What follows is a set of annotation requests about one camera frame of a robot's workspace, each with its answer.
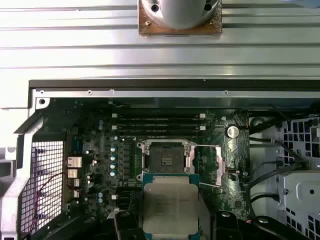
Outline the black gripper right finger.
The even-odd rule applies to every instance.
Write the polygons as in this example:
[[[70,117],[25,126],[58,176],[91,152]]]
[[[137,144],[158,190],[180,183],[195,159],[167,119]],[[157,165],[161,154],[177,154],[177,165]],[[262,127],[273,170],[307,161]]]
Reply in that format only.
[[[268,216],[247,221],[229,211],[218,211],[212,221],[213,240],[288,240],[290,229]]]

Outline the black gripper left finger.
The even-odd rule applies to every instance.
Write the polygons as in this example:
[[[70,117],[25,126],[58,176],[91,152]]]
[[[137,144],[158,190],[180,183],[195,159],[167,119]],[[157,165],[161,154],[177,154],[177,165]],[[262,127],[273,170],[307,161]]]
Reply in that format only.
[[[118,240],[142,240],[143,229],[139,227],[135,215],[128,210],[117,210],[109,214],[113,219]]]

